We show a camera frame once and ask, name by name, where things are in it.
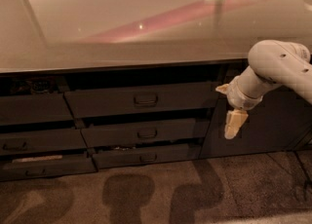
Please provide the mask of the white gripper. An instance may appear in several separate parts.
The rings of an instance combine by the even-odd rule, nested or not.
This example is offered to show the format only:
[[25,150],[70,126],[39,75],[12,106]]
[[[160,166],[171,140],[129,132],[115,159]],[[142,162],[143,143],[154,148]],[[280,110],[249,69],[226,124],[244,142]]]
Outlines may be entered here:
[[246,111],[252,110],[262,102],[262,96],[251,98],[244,95],[238,87],[239,77],[236,76],[230,83],[218,86],[215,90],[226,94],[229,104],[235,108],[226,114],[224,137],[233,139],[239,132],[241,126],[247,121],[249,115]]

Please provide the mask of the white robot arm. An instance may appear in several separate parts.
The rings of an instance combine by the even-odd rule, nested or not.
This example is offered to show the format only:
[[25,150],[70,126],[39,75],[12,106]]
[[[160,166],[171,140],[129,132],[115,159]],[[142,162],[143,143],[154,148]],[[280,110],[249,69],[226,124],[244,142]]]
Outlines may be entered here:
[[312,103],[312,64],[309,50],[297,43],[263,40],[248,53],[249,66],[229,84],[215,88],[233,107],[226,114],[224,137],[233,139],[248,118],[248,111],[263,97],[286,86]]

